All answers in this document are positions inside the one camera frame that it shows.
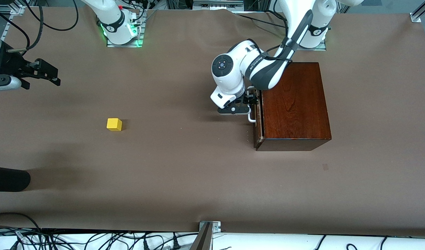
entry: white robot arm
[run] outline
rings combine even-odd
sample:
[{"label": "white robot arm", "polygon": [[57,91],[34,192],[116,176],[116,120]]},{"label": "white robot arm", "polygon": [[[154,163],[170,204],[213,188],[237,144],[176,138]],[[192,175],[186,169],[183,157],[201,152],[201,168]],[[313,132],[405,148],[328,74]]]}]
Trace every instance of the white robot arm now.
[{"label": "white robot arm", "polygon": [[[341,2],[354,6],[362,1]],[[212,62],[211,71],[217,87],[211,99],[219,107],[219,113],[248,114],[249,109],[245,109],[244,112],[238,112],[235,108],[229,112],[220,111],[230,107],[230,104],[244,95],[243,76],[249,79],[257,90],[273,88],[279,82],[299,45],[316,47],[325,37],[328,23],[336,12],[335,0],[279,0],[279,4],[288,27],[285,38],[273,57],[248,39],[234,45],[227,53],[217,56]]]},{"label": "white robot arm", "polygon": [[113,44],[125,44],[137,36],[136,13],[120,9],[114,0],[82,0],[100,19],[104,34]]}]

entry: wood grain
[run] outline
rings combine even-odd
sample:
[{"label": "wood grain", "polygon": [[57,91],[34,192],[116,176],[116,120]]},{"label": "wood grain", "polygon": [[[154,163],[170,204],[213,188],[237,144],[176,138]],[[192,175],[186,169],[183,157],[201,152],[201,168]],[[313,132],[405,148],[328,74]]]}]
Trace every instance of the wood grain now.
[{"label": "wood grain", "polygon": [[262,108],[266,139],[331,139],[319,63],[290,64]]}]

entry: black cable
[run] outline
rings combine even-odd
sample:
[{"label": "black cable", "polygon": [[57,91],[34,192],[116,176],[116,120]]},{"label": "black cable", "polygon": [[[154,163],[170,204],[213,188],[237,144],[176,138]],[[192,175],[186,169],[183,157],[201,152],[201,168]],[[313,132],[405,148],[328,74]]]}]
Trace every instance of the black cable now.
[{"label": "black cable", "polygon": [[[12,236],[16,234],[16,231],[25,231],[26,233],[32,233],[32,235],[34,235],[34,234],[49,235],[49,234],[38,233],[38,232],[35,232],[33,230],[23,229],[23,228],[10,228],[10,227],[1,227],[0,226],[0,230],[2,230],[2,229],[12,231]],[[5,236],[4,234],[7,234],[7,232],[0,232],[0,234],[2,234],[2,236]]]},{"label": "black cable", "polygon": [[263,20],[260,20],[260,19],[256,19],[256,18],[252,18],[252,17],[249,17],[249,16],[244,16],[244,15],[241,15],[241,14],[237,14],[237,15],[238,16],[242,16],[244,18],[248,18],[248,19],[254,20],[254,21],[262,22],[262,23],[265,23],[265,24],[271,24],[271,25],[274,25],[274,26],[277,26],[277,27],[284,27],[284,28],[286,28],[285,26],[282,26],[282,25],[279,25],[279,24],[273,24],[273,23],[270,23],[270,22],[267,22],[267,21],[263,21]]},{"label": "black cable", "polygon": [[[33,225],[35,225],[35,228],[38,231],[38,233],[41,233],[41,229],[39,228],[39,226],[36,223],[36,221],[33,220],[28,215],[22,214],[20,212],[0,212],[0,215],[19,215],[19,216],[22,216],[22,217],[26,217],[28,220],[30,220],[31,223],[33,223]],[[41,238],[41,235],[39,235],[39,234],[38,234],[38,239],[39,239],[39,242],[42,244],[42,238]]]},{"label": "black cable", "polygon": [[172,250],[180,249],[181,247],[180,247],[179,241],[177,240],[177,236],[175,235],[175,232],[174,232],[174,236],[172,237],[172,239],[174,240],[174,246],[172,247]]},{"label": "black cable", "polygon": [[63,239],[61,239],[61,238],[59,238],[59,237],[57,237],[57,236],[53,236],[53,235],[49,235],[49,237],[51,237],[52,239],[53,239],[53,238],[58,239],[58,240],[60,240],[61,242],[63,242],[63,243],[55,243],[55,247],[56,247],[56,245],[60,245],[60,246],[62,246],[62,247],[66,247],[65,245],[68,245],[69,247],[66,247],[67,249],[75,250],[75,249],[74,249],[74,247],[72,247],[72,245],[71,245],[71,244],[74,244],[74,243],[66,242],[65,240],[63,240]]},{"label": "black cable", "polygon": [[[89,244],[90,242],[94,242],[94,241],[96,241],[96,240],[99,240],[99,239],[101,239],[101,238],[103,238],[104,236],[106,236],[107,234],[104,234],[104,235],[102,235],[101,237],[98,237],[98,238],[96,238],[96,239],[93,239],[95,236],[97,236],[97,235],[100,235],[100,234],[94,234],[94,235],[92,235],[90,238],[89,238],[89,240],[87,240],[87,242],[86,243],[80,243],[80,242],[66,242],[66,244],[74,244],[74,245],[86,245],[86,244]],[[62,239],[60,239],[60,238],[58,238],[60,235],[57,235],[57,236],[53,236],[53,237],[55,237],[55,238],[57,238],[57,239],[59,239],[60,241],[62,241],[62,242],[65,242],[65,241],[63,241]]]},{"label": "black cable", "polygon": [[153,15],[153,14],[155,14],[157,12],[157,10],[154,10],[153,12],[152,12],[152,14],[150,14],[149,16],[147,16],[146,17],[146,19],[141,23],[141,24],[135,24],[135,27],[140,27],[141,25],[143,25],[143,24],[145,24],[148,20],[149,20],[149,18]]},{"label": "black cable", "polygon": [[140,241],[141,239],[143,239],[144,238],[144,236],[141,236],[140,238],[138,238],[131,246],[130,246],[130,248],[128,249],[128,250],[132,250],[133,249],[133,246],[135,245],[135,244],[137,244],[138,243],[138,241]]},{"label": "black cable", "polygon": [[[101,236],[101,237],[99,237],[99,238],[97,238],[96,240],[98,240],[98,239],[100,239],[100,238],[102,238],[102,237],[104,237],[104,236],[106,236],[107,234],[104,234],[103,236]],[[92,237],[90,237],[89,238],[89,240],[87,240],[87,242],[86,242],[86,244],[84,245],[84,250],[86,250],[87,249],[87,245],[89,244],[89,242],[91,242],[91,239],[93,238],[93,237],[95,237],[96,236],[96,234],[95,235],[93,235]]]},{"label": "black cable", "polygon": [[56,247],[56,245],[54,244],[53,237],[51,237],[50,235],[46,236],[46,242],[47,244],[49,244],[49,250],[52,250],[52,247],[53,250],[58,250],[58,247]]},{"label": "black cable", "polygon": [[114,234],[112,234],[112,237],[110,239],[108,239],[106,242],[104,242],[104,244],[101,245],[101,247],[98,248],[98,250],[101,250],[102,247],[104,247],[104,245],[106,245],[109,241],[112,240],[112,238],[116,237],[116,234],[114,236]]},{"label": "black cable", "polygon": [[16,241],[15,241],[15,243],[12,245],[12,247],[9,249],[9,250],[17,250],[17,245],[19,244],[19,243],[21,243],[21,245],[22,245],[22,250],[25,250],[25,248],[24,248],[24,244],[22,244],[22,241],[21,241],[21,239],[18,237],[18,235],[16,234],[16,231],[14,230],[14,229],[12,229],[12,228],[4,228],[5,230],[7,230],[7,231],[11,231],[11,233],[12,234],[14,234],[16,237],[17,237],[17,239],[16,239]]},{"label": "black cable", "polygon": [[42,28],[44,26],[44,13],[42,12],[42,6],[38,6],[38,8],[39,8],[39,30],[38,30],[38,35],[36,36],[36,39],[33,42],[33,44],[25,48],[26,50],[33,49],[33,47],[35,47],[38,44],[39,39],[41,38]]},{"label": "black cable", "polygon": [[381,248],[380,250],[382,250],[382,246],[384,245],[385,240],[388,238],[388,236],[385,236],[384,239],[381,241]]},{"label": "black cable", "polygon": [[255,5],[255,3],[260,2],[261,0],[255,0],[254,3],[252,3],[248,8],[247,11],[249,11],[249,9]]},{"label": "black cable", "polygon": [[320,245],[322,245],[322,241],[324,241],[325,237],[327,237],[327,235],[326,235],[326,234],[325,234],[325,235],[324,235],[324,236],[320,239],[319,244],[317,245],[317,247],[316,247],[316,248],[314,248],[314,250],[319,250]]},{"label": "black cable", "polygon": [[[197,235],[197,234],[198,234],[198,233],[179,235],[179,236],[175,237],[175,239],[178,239],[178,238],[181,238],[181,237],[185,237],[185,236]],[[171,242],[171,241],[173,241],[173,240],[174,240],[174,238],[172,238],[172,239],[170,239],[170,240],[167,240],[167,241],[165,241],[165,242],[161,243],[160,245],[158,245],[158,247],[155,247],[155,248],[154,248],[154,250],[157,250],[158,248],[163,247],[163,246],[164,246],[164,244],[166,244],[166,243],[168,243],[168,242]]]},{"label": "black cable", "polygon": [[50,236],[50,241],[53,244],[53,249],[58,250],[58,247],[56,246],[57,244],[56,244],[55,240],[53,239],[52,235]]},{"label": "black cable", "polygon": [[143,238],[143,249],[149,250],[149,245],[147,245],[147,241],[146,241],[146,234],[144,234],[144,238]]},{"label": "black cable", "polygon": [[27,33],[25,33],[25,31],[22,28],[17,26],[14,22],[10,21],[10,19],[8,19],[2,13],[0,13],[0,17],[2,17],[5,21],[7,21],[13,27],[17,28],[25,36],[25,39],[27,40],[27,45],[25,47],[29,47],[30,46],[30,38],[28,37]]},{"label": "black cable", "polygon": [[345,246],[345,249],[346,249],[346,250],[350,250],[350,249],[349,249],[349,247],[353,247],[353,248],[354,248],[354,250],[357,250],[357,247],[356,247],[355,245],[351,244],[351,243],[347,244],[347,245]]},{"label": "black cable", "polygon": [[277,46],[274,46],[274,47],[272,47],[272,48],[267,49],[267,50],[266,50],[266,52],[270,52],[270,51],[272,51],[273,49],[277,49],[278,47],[280,47],[280,44],[279,44],[279,45],[277,45]]},{"label": "black cable", "polygon": [[287,19],[286,19],[286,18],[284,18],[281,14],[279,14],[279,13],[276,11],[276,4],[277,4],[277,0],[276,0],[276,1],[274,1],[274,6],[273,6],[273,8],[272,8],[272,10],[273,10],[273,11],[271,11],[271,10],[266,10],[265,12],[271,13],[271,14],[273,14],[274,16],[276,16],[278,19],[281,19],[282,21],[284,21],[284,24],[285,24],[285,36],[288,36],[288,21],[287,21]]},{"label": "black cable", "polygon": [[161,236],[161,235],[146,236],[146,238],[145,238],[145,239],[149,239],[149,238],[153,238],[153,237],[160,237],[160,238],[161,238],[161,241],[162,241],[162,242],[164,242],[164,238],[163,238],[163,236]]},{"label": "black cable", "polygon": [[[36,20],[38,20],[38,21],[40,21],[40,19],[36,16],[36,14],[33,12],[33,10],[32,10],[32,8],[30,8],[30,5],[27,3],[27,1],[26,0],[22,0],[24,3],[25,3],[25,5],[27,5],[27,8],[28,8],[28,10],[30,11],[30,13],[32,13],[32,15],[36,18]],[[46,24],[46,23],[44,23],[44,25],[46,26],[46,27],[49,27],[50,29],[52,29],[52,30],[57,30],[57,31],[67,31],[67,30],[71,30],[71,29],[73,29],[75,26],[76,26],[76,24],[78,23],[78,20],[79,20],[79,13],[78,13],[78,6],[76,5],[76,2],[75,2],[75,0],[72,0],[73,2],[74,2],[74,6],[75,6],[75,11],[76,11],[76,20],[75,20],[75,23],[71,26],[71,27],[68,27],[68,28],[55,28],[55,27],[52,27],[52,26],[50,26],[50,25],[48,25],[48,24]]]},{"label": "black cable", "polygon": [[[257,45],[257,43],[254,40],[252,40],[251,38],[248,38],[247,40],[248,41],[251,41],[254,44],[255,48],[259,51],[260,54],[263,54],[262,51],[261,51],[261,49],[260,49],[260,47]],[[279,58],[279,57],[270,57],[270,56],[266,56],[264,59],[266,59],[266,60],[280,60],[280,61],[293,62],[293,60],[291,60],[291,59]]]},{"label": "black cable", "polygon": [[112,245],[114,244],[115,241],[119,241],[119,242],[122,242],[122,243],[126,244],[128,246],[128,249],[129,249],[129,245],[126,242],[120,240],[120,238],[122,236],[124,236],[124,235],[125,235],[125,233],[123,233],[123,234],[117,234],[117,237],[114,238],[114,239],[112,239],[111,243],[109,243],[109,245],[107,246],[106,250],[110,250],[110,248],[112,247]]},{"label": "black cable", "polygon": [[141,6],[141,5],[134,5],[133,3],[132,3],[132,0],[130,0],[129,2],[126,2],[125,0],[121,0],[123,3],[125,3],[125,4],[127,4],[127,5],[132,5],[133,7],[134,7],[134,9],[137,9],[137,7],[140,7],[141,8],[141,14],[140,14],[140,16],[139,17],[137,17],[136,19],[133,19],[132,20],[132,22],[135,22],[136,20],[138,20],[138,19],[140,19],[141,17],[143,17],[143,14],[144,14],[144,7],[143,6]]}]

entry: wooden box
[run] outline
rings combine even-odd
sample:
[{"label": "wooden box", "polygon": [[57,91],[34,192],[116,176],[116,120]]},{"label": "wooden box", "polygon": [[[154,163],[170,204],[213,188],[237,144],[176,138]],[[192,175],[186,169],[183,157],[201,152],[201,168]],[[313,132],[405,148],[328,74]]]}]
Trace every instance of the wooden box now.
[{"label": "wooden box", "polygon": [[253,106],[258,151],[311,151],[331,140],[319,63],[291,63]]}]

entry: table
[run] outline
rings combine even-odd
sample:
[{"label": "table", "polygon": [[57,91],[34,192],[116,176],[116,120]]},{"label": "table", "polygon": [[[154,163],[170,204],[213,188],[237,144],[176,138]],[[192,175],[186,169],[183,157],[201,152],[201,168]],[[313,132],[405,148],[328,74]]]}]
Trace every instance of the table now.
[{"label": "table", "polygon": [[[44,20],[67,27],[73,11]],[[32,174],[32,190],[0,193],[0,212],[55,228],[425,235],[425,33],[408,14],[336,15],[326,52],[297,52],[319,62],[333,135],[311,152],[256,152],[247,118],[209,99],[218,54],[246,38],[275,46],[282,28],[158,11],[142,48],[114,49],[94,20],[80,8],[73,30],[45,28],[25,55],[57,67],[60,87],[0,92],[0,167]],[[36,36],[27,11],[14,22]],[[25,46],[14,28],[6,42]]]}]

